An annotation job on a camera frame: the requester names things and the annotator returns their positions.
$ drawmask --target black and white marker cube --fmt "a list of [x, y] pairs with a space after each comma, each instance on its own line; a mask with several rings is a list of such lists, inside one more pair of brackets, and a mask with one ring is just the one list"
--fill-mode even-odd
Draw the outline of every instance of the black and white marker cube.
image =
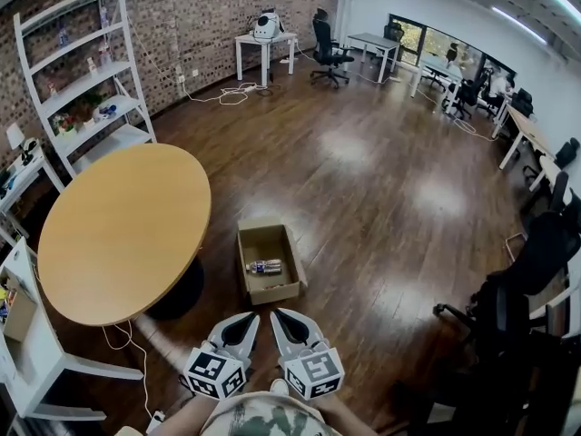
[[337, 391], [345, 371], [337, 349], [315, 352], [284, 363], [284, 378], [306, 400]]
[[241, 361], [194, 348], [183, 369], [192, 391], [213, 399], [230, 397], [246, 382]]

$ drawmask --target black table base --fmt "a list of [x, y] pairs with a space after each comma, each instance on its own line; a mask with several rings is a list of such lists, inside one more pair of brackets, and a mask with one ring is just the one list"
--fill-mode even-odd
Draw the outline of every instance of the black table base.
[[203, 266], [200, 259], [196, 257], [180, 281], [146, 313], [155, 320], [176, 320], [198, 302], [202, 289]]

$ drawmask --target person's arm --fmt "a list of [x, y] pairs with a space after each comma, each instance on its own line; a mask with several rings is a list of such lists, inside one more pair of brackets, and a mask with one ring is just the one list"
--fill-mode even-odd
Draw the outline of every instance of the person's arm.
[[377, 436], [361, 421], [336, 394], [319, 397], [310, 402], [322, 414], [325, 422], [342, 436]]
[[152, 436], [198, 436], [218, 401], [196, 396], [183, 408], [152, 431]]

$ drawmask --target round wooden table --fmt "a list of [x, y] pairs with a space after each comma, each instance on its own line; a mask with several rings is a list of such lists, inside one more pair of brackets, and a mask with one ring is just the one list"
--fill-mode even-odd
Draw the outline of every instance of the round wooden table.
[[64, 189], [44, 223], [38, 270], [46, 297], [66, 318], [103, 326], [150, 309], [180, 284], [173, 301], [199, 296], [199, 280], [186, 271], [200, 273], [192, 262], [210, 208], [206, 172], [178, 147], [142, 144], [105, 156]]

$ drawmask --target brick wall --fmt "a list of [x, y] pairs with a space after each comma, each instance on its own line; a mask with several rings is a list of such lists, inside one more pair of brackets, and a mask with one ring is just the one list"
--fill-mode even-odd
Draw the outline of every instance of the brick wall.
[[[61, 0], [14, 0], [0, 10], [0, 167], [6, 166], [16, 157], [7, 143], [5, 130], [10, 123], [17, 121], [26, 136], [41, 138], [53, 165], [63, 170], [57, 156], [52, 153], [52, 147], [25, 86], [15, 48], [13, 25], [14, 13], [20, 12], [22, 20], [26, 20], [59, 1]], [[115, 3], [108, 5], [113, 11]], [[300, 47], [305, 49], [314, 46], [310, 21], [316, 8], [323, 7], [333, 15], [336, 6], [337, 0], [127, 0], [129, 16], [152, 59], [163, 74], [171, 79], [175, 79], [174, 69], [179, 64], [187, 75], [186, 87], [191, 92], [235, 73], [233, 37], [244, 34], [248, 18], [259, 14], [261, 9], [275, 7], [286, 29], [298, 33]], [[71, 40], [98, 27], [99, 19], [95, 8], [96, 5], [77, 10], [63, 19]], [[26, 50], [31, 63], [43, 59], [57, 48], [57, 33], [55, 22], [26, 39]], [[112, 40], [112, 47], [116, 56], [123, 57], [124, 45], [120, 33]], [[134, 32], [133, 50], [150, 114], [178, 101], [183, 93], [175, 84], [163, 79], [147, 60]], [[278, 50], [275, 55], [281, 55], [285, 47], [279, 47]], [[260, 61], [256, 49], [249, 50], [245, 46], [243, 52], [245, 66]], [[59, 63], [44, 69], [35, 78], [41, 95], [46, 95], [47, 79], [67, 84], [86, 72], [87, 56], [94, 56], [96, 59], [96, 53], [95, 42], [71, 52]], [[200, 72], [195, 79], [191, 78], [192, 69]], [[104, 92], [111, 91], [111, 83], [105, 83], [102, 89]], [[28, 206], [46, 188], [36, 186], [26, 193]]]

